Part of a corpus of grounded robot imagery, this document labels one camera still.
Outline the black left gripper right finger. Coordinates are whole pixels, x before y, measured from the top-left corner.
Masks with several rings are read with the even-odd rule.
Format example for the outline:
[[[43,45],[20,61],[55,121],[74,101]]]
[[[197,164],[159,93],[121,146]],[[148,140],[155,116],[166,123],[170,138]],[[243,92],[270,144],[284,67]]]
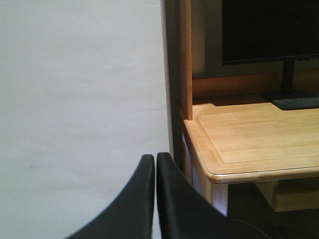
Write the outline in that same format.
[[[157,205],[163,239],[266,239],[256,227],[212,207],[167,152],[157,154]]]

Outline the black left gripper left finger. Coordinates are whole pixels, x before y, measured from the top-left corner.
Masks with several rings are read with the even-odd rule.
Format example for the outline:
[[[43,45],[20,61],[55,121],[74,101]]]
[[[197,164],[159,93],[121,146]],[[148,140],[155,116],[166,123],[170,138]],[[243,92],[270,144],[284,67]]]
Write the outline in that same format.
[[[155,201],[155,162],[143,155],[126,186],[94,220],[70,239],[151,239]]]

